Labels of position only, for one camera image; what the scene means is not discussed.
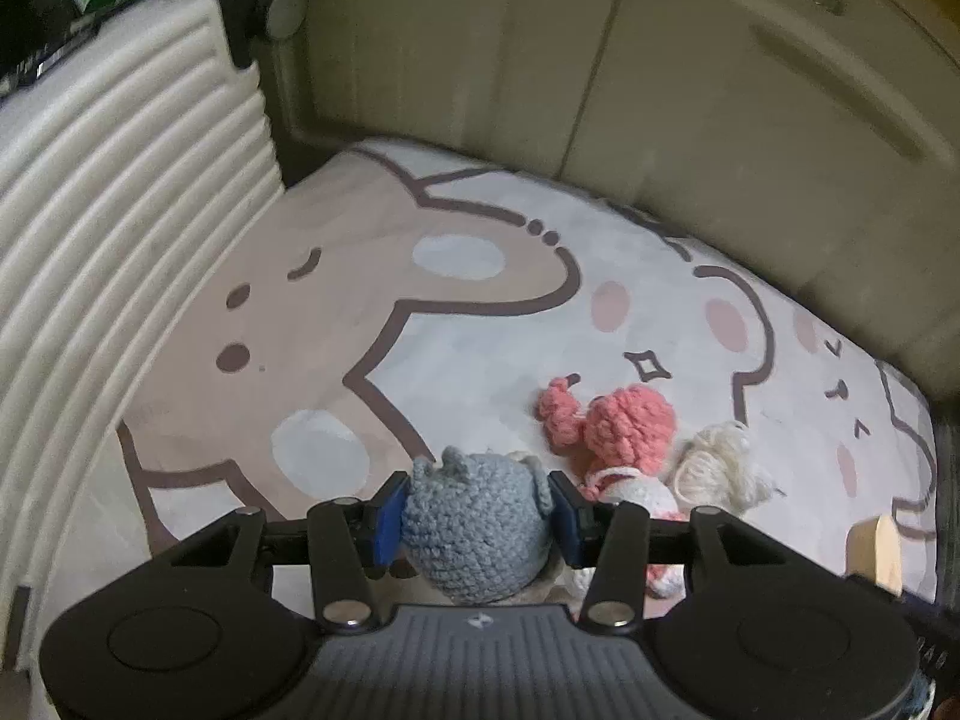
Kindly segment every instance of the gray crocheted ball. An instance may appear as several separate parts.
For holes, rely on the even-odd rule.
[[[403,541],[414,566],[456,604],[486,604],[522,590],[550,551],[553,509],[539,460],[464,455],[414,460]]]

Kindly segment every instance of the cartoon face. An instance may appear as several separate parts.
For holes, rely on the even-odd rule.
[[[542,311],[579,286],[542,221],[427,191],[484,172],[416,178],[375,152],[347,152],[272,206],[128,407],[134,483],[226,484],[274,516],[302,517],[318,500],[367,496],[429,454],[367,378],[407,319]]]

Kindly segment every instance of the ribbed white plastic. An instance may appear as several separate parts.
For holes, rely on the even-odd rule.
[[[216,0],[148,0],[0,108],[0,648],[205,277],[282,194]]]

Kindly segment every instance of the beige cabinet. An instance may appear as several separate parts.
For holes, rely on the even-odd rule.
[[[622,0],[563,178],[915,367],[960,305],[958,159],[960,71],[889,0]]]

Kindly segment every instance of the pink blush spot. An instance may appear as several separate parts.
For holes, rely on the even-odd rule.
[[[810,354],[817,353],[817,330],[813,326],[813,316],[800,306],[793,310],[793,332],[800,346]]]
[[[720,298],[707,300],[704,308],[714,338],[731,352],[747,350],[747,323],[733,303]]]
[[[837,445],[837,466],[840,466],[840,477],[843,479],[847,498],[853,498],[856,496],[856,464],[850,450],[841,443]]]
[[[630,293],[616,281],[605,281],[593,291],[590,299],[590,317],[601,333],[613,333],[627,319]]]

